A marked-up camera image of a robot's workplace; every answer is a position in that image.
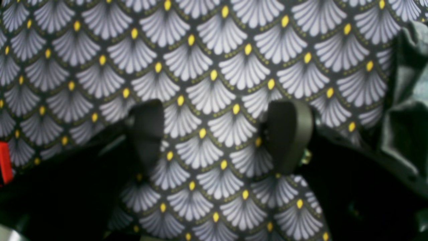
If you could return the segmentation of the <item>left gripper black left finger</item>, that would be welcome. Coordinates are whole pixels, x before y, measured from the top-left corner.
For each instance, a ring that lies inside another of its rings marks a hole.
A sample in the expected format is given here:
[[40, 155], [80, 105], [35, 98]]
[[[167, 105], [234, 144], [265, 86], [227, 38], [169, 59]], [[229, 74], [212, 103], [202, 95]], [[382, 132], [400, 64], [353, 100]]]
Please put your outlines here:
[[162, 101], [133, 106], [82, 145], [54, 155], [1, 188], [2, 241], [100, 241], [132, 177], [159, 159]]

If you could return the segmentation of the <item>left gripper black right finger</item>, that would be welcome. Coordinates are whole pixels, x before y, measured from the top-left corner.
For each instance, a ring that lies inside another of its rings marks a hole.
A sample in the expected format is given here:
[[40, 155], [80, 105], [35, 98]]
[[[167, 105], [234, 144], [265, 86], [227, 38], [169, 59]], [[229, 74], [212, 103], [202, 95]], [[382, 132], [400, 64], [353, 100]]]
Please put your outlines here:
[[335, 241], [426, 241], [427, 182], [390, 157], [353, 145], [298, 100], [266, 112], [274, 171], [308, 183]]

